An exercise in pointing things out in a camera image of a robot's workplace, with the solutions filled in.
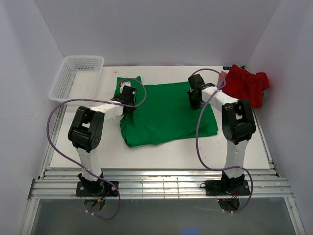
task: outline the white wall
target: white wall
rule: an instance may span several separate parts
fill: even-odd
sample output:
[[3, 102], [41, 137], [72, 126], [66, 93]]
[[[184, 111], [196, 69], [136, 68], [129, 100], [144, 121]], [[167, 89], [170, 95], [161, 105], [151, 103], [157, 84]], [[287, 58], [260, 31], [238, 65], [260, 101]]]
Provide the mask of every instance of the white wall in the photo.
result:
[[275, 166], [290, 180], [306, 233], [313, 234], [313, 2], [282, 1], [247, 68], [271, 88], [258, 112]]
[[35, 0], [63, 55], [106, 65], [245, 65], [280, 0]]
[[0, 0], [0, 233], [16, 235], [47, 149], [47, 92], [63, 56], [32, 0]]

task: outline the white plastic basket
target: white plastic basket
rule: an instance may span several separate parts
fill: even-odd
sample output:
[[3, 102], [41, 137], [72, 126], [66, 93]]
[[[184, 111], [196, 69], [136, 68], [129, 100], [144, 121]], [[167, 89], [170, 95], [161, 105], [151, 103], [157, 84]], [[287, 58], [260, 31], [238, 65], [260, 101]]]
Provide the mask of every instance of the white plastic basket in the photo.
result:
[[[101, 56], [67, 56], [58, 70], [49, 92], [49, 99], [63, 102], [69, 99], [93, 99], [103, 68]], [[70, 102], [68, 105], [85, 105], [90, 102]]]

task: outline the mounting plate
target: mounting plate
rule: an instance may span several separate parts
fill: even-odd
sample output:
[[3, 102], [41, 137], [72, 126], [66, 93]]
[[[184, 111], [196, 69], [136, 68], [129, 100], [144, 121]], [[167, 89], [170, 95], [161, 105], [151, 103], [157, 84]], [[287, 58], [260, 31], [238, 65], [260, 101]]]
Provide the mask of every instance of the mounting plate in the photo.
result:
[[[220, 180], [206, 180], [204, 182], [205, 186], [205, 195], [206, 196], [225, 196], [225, 191], [221, 190], [222, 183]], [[248, 181], [244, 180], [244, 184], [238, 188], [239, 194], [238, 196], [249, 196], [250, 189], [248, 185]]]
[[[111, 183], [113, 183], [115, 186], [118, 187], [119, 182], [118, 181], [111, 181]], [[84, 188], [83, 183], [82, 182], [78, 182], [77, 183], [77, 188], [76, 188], [76, 197], [102, 197], [105, 194], [108, 194], [107, 197], [116, 197], [117, 196], [117, 192], [116, 190], [112, 190], [112, 186], [109, 185], [106, 182], [103, 182], [103, 192], [99, 195], [93, 195], [92, 193], [90, 193], [86, 188]]]

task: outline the green cloth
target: green cloth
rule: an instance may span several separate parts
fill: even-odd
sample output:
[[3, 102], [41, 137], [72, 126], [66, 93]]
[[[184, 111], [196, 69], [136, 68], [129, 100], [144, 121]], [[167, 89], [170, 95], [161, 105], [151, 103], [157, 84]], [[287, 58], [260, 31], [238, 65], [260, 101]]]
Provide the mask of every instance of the green cloth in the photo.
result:
[[[118, 77], [115, 94], [120, 93]], [[144, 98], [141, 85], [131, 81], [137, 88], [136, 104]], [[201, 109], [192, 110], [189, 106], [188, 82], [145, 85], [147, 98], [132, 114], [126, 114], [121, 122], [121, 132], [129, 147], [145, 144], [160, 144], [172, 140], [195, 138]], [[216, 135], [218, 127], [210, 105], [202, 117], [199, 137]]]

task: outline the red cloth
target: red cloth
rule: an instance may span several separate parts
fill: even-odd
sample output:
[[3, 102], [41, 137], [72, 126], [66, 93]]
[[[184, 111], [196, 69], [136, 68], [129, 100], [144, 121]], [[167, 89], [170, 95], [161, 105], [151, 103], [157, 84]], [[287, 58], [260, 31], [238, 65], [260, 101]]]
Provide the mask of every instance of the red cloth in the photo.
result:
[[266, 73], [251, 74], [233, 65], [226, 76], [226, 86], [222, 91], [237, 99], [248, 99], [253, 108], [262, 107], [263, 91], [269, 88]]

